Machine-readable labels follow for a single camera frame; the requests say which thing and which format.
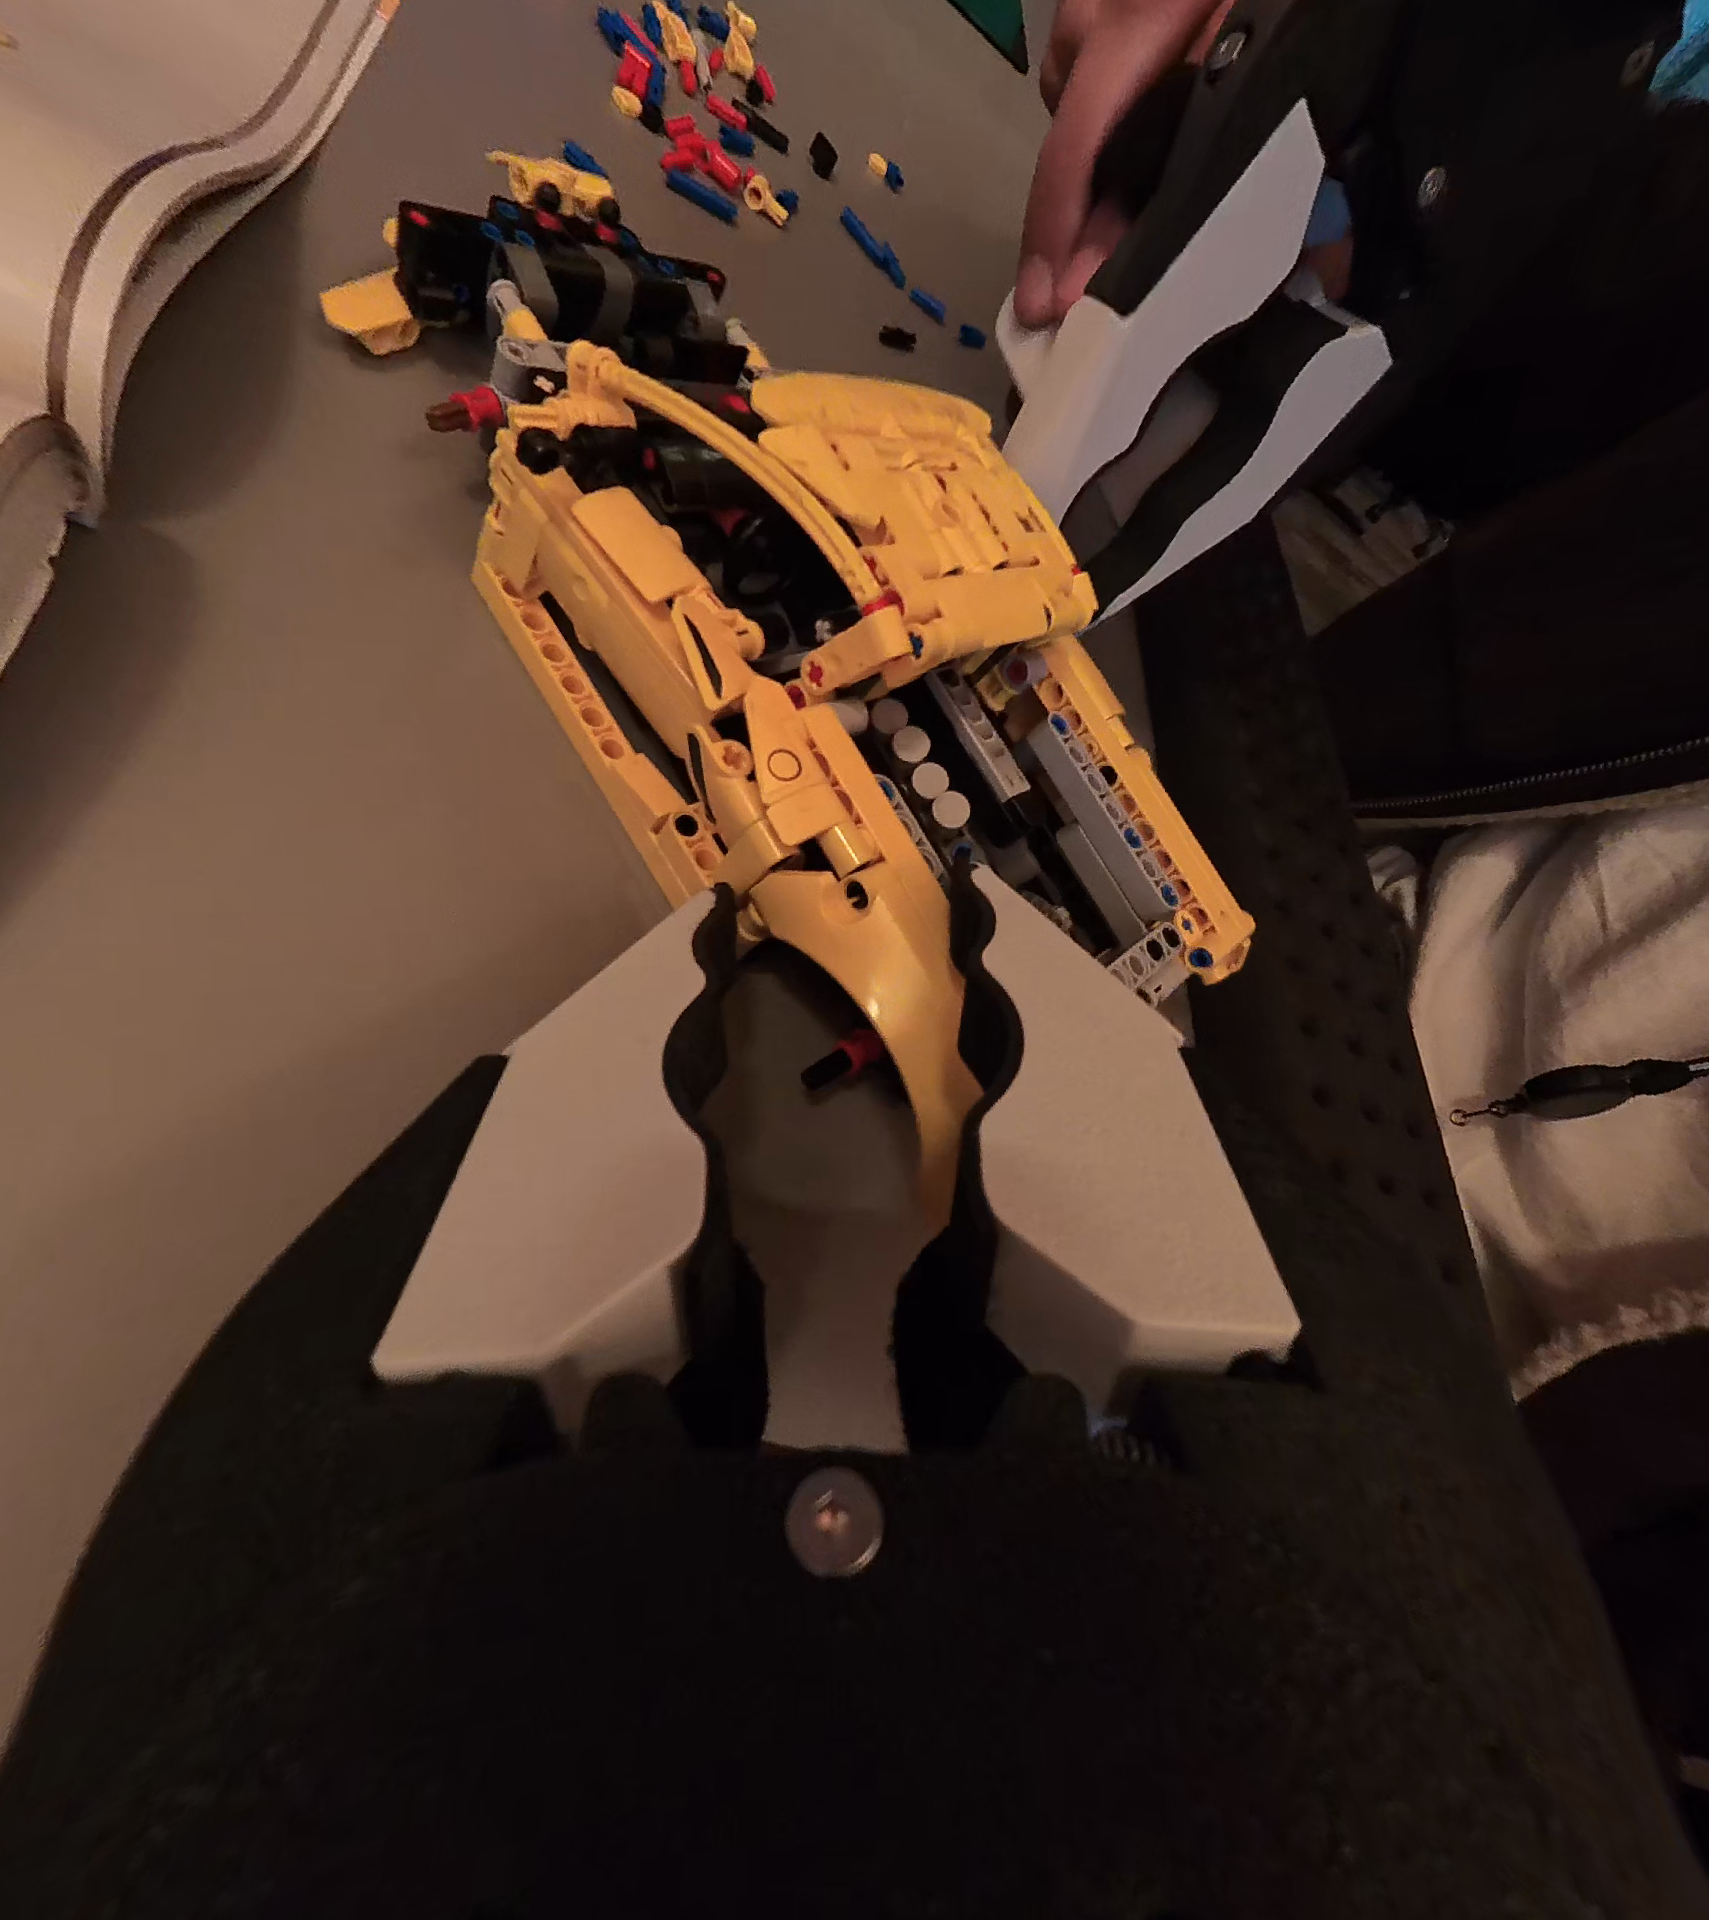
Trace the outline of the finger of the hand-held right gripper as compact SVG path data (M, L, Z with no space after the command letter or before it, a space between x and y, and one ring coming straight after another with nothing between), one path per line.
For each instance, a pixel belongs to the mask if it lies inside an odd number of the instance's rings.
M1387 331L1326 302L1266 302L1182 384L1211 414L1086 561L1099 614L1126 612L1245 528L1393 366Z
M1063 522L1082 488L1134 444L1187 359L1246 322L1293 273L1324 171L1311 107L1294 104L1131 307L1086 292L1055 327L1006 302L997 341L1021 398L1005 456Z

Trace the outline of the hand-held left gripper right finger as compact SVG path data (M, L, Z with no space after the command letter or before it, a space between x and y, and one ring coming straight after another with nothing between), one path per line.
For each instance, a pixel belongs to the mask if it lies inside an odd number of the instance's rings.
M950 907L977 1092L895 1295L907 1443L977 1446L1025 1378L1114 1418L1151 1376L1285 1366L1299 1310L1173 1021L991 872Z

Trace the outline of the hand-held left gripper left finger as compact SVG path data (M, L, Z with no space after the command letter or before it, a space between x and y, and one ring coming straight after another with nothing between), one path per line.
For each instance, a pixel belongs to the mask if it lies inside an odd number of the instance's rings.
M530 1379L577 1432L615 1376L668 1386L690 1439L758 1447L766 1292L705 1105L736 977L700 889L516 1038L375 1347L386 1382Z

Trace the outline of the yellow brick toy car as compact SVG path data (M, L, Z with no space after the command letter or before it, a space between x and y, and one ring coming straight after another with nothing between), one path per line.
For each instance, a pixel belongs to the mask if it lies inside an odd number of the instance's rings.
M405 199L319 298L372 356L484 333L428 408L487 452L474 586L666 900L730 887L858 1008L935 1224L979 1075L949 892L999 872L1156 999L1248 958L1235 897L1088 653L1091 574L972 402L773 372L724 277L549 181Z

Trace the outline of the grey desk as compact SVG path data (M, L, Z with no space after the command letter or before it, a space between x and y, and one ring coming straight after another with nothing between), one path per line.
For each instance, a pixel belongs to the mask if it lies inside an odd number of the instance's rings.
M244 1289L483 1049L661 897L471 581L471 381L319 292L397 199L483 204L575 138L631 224L729 275L779 366L997 417L991 327L1048 118L952 4L748 4L786 229L664 190L593 4L400 4L329 138L189 275L120 400L106 504L0 679L0 1750L102 1506ZM923 312L843 204L941 298Z

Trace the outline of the person's right hand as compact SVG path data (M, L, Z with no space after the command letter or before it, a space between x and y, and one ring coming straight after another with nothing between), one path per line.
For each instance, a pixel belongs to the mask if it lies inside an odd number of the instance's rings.
M1200 60L1228 2L1064 2L1040 62L1050 125L1038 148L1013 277L1013 316L1058 326L1131 226L1097 188L1107 142L1178 63Z

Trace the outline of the person's fleece-lined jacket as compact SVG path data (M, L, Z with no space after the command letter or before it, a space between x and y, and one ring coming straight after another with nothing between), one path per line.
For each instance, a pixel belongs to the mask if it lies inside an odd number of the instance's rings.
M1709 796L1709 81L1657 104L1384 452L1459 520L1316 669L1356 814L1479 825ZM1574 1120L1709 1057L1553 1068L1489 1116ZM1519 1397L1709 1870L1709 1327Z

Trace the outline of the scattered small coloured brick pins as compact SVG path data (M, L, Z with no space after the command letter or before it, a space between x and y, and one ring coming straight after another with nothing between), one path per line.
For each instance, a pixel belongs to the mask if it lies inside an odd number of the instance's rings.
M603 45L579 107L496 143L483 243L554 272L554 331L636 358L720 307L786 370L872 372L984 398L1011 262L1009 106L946 4L582 4Z

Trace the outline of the open instruction book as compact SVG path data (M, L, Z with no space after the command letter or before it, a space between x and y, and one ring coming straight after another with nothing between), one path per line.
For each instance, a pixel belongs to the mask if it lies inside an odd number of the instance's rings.
M327 135L393 14L0 2L0 675L98 520L149 326Z

